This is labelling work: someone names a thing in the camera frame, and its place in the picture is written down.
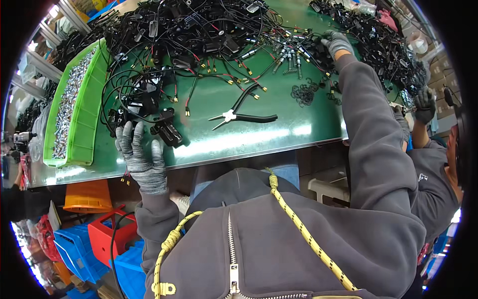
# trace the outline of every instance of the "pliers handle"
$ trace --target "pliers handle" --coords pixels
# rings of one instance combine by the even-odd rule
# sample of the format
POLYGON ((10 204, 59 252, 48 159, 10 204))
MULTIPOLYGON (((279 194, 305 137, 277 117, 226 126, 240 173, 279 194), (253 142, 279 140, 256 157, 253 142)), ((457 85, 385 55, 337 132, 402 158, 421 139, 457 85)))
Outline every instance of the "pliers handle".
POLYGON ((277 114, 270 115, 270 116, 254 116, 254 115, 246 115, 246 114, 236 114, 235 121, 245 121, 245 122, 273 122, 277 119, 277 114))

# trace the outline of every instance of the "workbench surface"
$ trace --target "workbench surface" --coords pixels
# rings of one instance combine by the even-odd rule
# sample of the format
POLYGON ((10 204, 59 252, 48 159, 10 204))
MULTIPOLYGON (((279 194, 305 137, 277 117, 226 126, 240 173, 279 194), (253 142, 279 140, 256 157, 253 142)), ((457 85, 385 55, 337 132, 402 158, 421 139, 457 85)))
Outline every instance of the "workbench surface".
MULTIPOLYGON (((309 8, 309 0, 268 0, 284 19, 284 26, 299 26, 313 28, 314 32, 323 33, 330 29, 331 19, 319 15, 309 8)), ((173 107, 176 111, 174 126, 183 136, 184 145, 178 148, 165 148, 164 159, 167 169, 198 166, 209 163, 276 153, 347 139, 345 123, 341 107, 326 98, 329 88, 319 89, 315 93, 310 106, 300 107, 291 97, 293 85, 306 84, 306 78, 318 83, 323 74, 312 64, 302 60, 302 80, 297 74, 283 75, 287 64, 281 66, 277 74, 270 69, 259 83, 267 87, 267 92, 256 89, 260 96, 255 100, 248 96, 238 113, 258 116, 277 114, 278 119, 271 123, 252 123, 234 121, 226 123, 218 129, 211 129, 221 120, 208 121, 209 118, 229 110, 242 91, 235 85, 229 85, 217 78, 202 78, 197 81, 196 88, 190 99, 191 116, 185 117, 185 100, 189 95, 193 78, 178 77, 179 102, 171 103, 167 99, 160 102, 160 107, 173 107)), ((258 76, 271 62, 268 53, 260 50, 256 55, 244 61, 258 76)), ((224 72, 222 62, 216 60, 218 73, 224 72)), ((168 85, 164 91, 174 95, 174 84, 168 85)), ((394 98, 394 90, 389 97, 394 98)), ((107 108, 114 102, 109 101, 107 108)), ((158 135, 151 136, 146 131, 143 139, 145 153, 150 155, 152 139, 160 139, 158 135)), ((126 163, 121 158, 105 125, 98 122, 93 164, 91 166, 67 166, 64 168, 47 167, 42 161, 31 165, 32 187, 45 185, 76 183, 95 179, 121 177, 126 170, 126 163)))

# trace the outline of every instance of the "gray work glove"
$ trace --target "gray work glove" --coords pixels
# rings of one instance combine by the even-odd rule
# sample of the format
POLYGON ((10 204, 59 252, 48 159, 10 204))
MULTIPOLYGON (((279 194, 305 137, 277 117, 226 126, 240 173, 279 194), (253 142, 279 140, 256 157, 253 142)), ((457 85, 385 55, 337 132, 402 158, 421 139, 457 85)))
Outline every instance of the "gray work glove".
POLYGON ((408 121, 403 117, 402 109, 400 106, 395 106, 392 108, 392 110, 393 117, 398 122, 402 130, 402 142, 400 143, 401 146, 403 142, 408 142, 410 138, 410 127, 408 126, 408 121))
POLYGON ((429 123, 435 116, 436 110, 436 103, 432 90, 425 85, 422 90, 418 91, 418 95, 415 96, 413 101, 417 108, 415 111, 415 118, 424 124, 429 123))
POLYGON ((139 122, 134 129, 131 142, 131 122, 116 128, 115 145, 126 161, 128 171, 133 179, 140 185, 140 190, 146 194, 164 194, 166 185, 166 166, 163 160, 163 150, 159 141, 151 142, 152 163, 144 158, 141 140, 143 139, 144 124, 139 122))
POLYGON ((333 30, 327 30, 324 33, 324 36, 327 36, 327 39, 321 39, 320 42, 327 47, 330 56, 332 56, 334 61, 335 53, 337 53, 338 50, 347 50, 355 56, 354 49, 344 34, 333 30))

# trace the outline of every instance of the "drawstring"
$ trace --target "drawstring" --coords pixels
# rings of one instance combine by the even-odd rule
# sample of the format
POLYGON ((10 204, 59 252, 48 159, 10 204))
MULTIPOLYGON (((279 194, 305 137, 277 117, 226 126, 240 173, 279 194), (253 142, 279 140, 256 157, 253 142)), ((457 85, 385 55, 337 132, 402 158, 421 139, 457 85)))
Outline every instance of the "drawstring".
MULTIPOLYGON (((313 252, 320 258, 320 260, 335 274, 335 276, 340 280, 342 285, 345 289, 349 291, 357 290, 357 287, 345 276, 345 274, 340 270, 340 268, 335 264, 335 262, 324 252, 322 248, 320 248, 319 244, 314 240, 312 235, 309 233, 305 225, 299 219, 299 217, 294 213, 294 211, 285 203, 284 199, 282 198, 279 191, 277 191, 277 187, 279 186, 279 182, 277 181, 277 176, 274 174, 272 169, 266 167, 267 171, 271 173, 269 176, 269 184, 271 186, 271 194, 275 196, 281 208, 285 211, 285 213, 289 216, 295 226, 299 229, 304 237, 305 241, 309 244, 310 248, 313 252)), ((158 255, 158 259, 156 260, 156 266, 154 267, 154 282, 151 285, 151 289, 154 292, 154 298, 159 299, 160 296, 165 295, 172 295, 176 292, 176 287, 171 283, 159 282, 159 270, 161 268, 161 262, 163 260, 163 256, 166 252, 173 249, 176 245, 177 241, 180 238, 180 230, 183 226, 195 216, 201 215, 202 211, 196 211, 192 214, 187 215, 181 222, 179 222, 178 226, 174 230, 172 230, 166 240, 161 244, 161 252, 158 255)))
POLYGON ((269 176, 269 184, 271 186, 271 194, 275 196, 277 201, 279 202, 281 208, 284 209, 285 213, 289 218, 292 220, 292 222, 295 224, 295 226, 299 229, 299 231, 302 234, 302 237, 304 237, 305 241, 309 244, 310 248, 312 249, 315 254, 320 257, 320 260, 330 269, 332 272, 335 274, 335 276, 340 280, 342 285, 345 287, 345 289, 349 291, 355 291, 357 290, 357 287, 354 286, 354 284, 345 276, 344 272, 340 270, 340 268, 337 266, 337 264, 324 252, 322 248, 320 248, 319 244, 314 240, 312 235, 309 233, 305 225, 302 223, 302 221, 299 219, 299 217, 294 213, 294 211, 285 203, 284 199, 282 198, 281 194, 279 191, 277 191, 277 187, 279 186, 279 183, 277 182, 277 176, 274 174, 272 169, 266 167, 267 171, 271 173, 269 176))

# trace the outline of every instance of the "blue plastic crate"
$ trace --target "blue plastic crate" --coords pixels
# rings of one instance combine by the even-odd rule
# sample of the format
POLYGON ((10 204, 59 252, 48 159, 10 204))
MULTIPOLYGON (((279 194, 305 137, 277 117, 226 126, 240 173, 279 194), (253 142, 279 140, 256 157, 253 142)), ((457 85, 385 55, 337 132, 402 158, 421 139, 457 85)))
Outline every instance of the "blue plastic crate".
POLYGON ((144 241, 137 241, 125 253, 115 258, 119 285, 129 299, 142 299, 146 292, 146 274, 141 269, 143 247, 144 241))
POLYGON ((54 236, 56 248, 66 267, 81 280, 96 283, 109 271, 93 254, 87 223, 57 230, 54 236))
POLYGON ((84 293, 80 293, 80 291, 77 288, 74 288, 71 291, 66 292, 66 295, 70 299, 99 299, 96 292, 91 289, 84 293))

